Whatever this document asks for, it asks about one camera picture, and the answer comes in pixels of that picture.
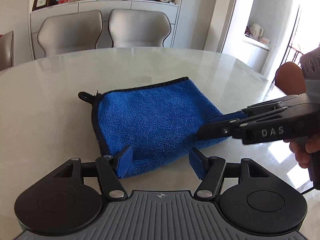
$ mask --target gray ribbed plate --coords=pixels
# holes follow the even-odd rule
[[[69,236],[38,236],[28,231],[17,240],[306,240],[294,231],[285,236],[252,236],[229,225],[210,202],[188,191],[134,191],[110,203],[93,224]]]

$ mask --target microfiber cloth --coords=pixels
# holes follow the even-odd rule
[[[79,98],[92,104],[101,154],[123,155],[119,178],[154,170],[193,147],[206,148],[226,139],[197,139],[199,127],[222,113],[187,77],[96,96],[81,92]]]

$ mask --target person's hand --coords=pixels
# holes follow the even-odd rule
[[[290,150],[294,153],[299,166],[304,169],[308,168],[309,166],[309,154],[320,151],[320,134],[315,134],[312,136],[308,140],[305,149],[300,147],[298,143],[292,142],[291,140],[284,140],[284,142],[290,142]]]

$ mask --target picture frame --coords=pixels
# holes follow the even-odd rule
[[[50,0],[34,0],[32,11],[48,7],[50,4]]]

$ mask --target screw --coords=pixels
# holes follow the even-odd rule
[[[212,197],[212,192],[210,190],[199,190],[197,192],[197,195],[201,198],[209,198],[209,197]]]
[[[124,192],[122,190],[113,190],[109,192],[109,196],[112,198],[124,197]]]

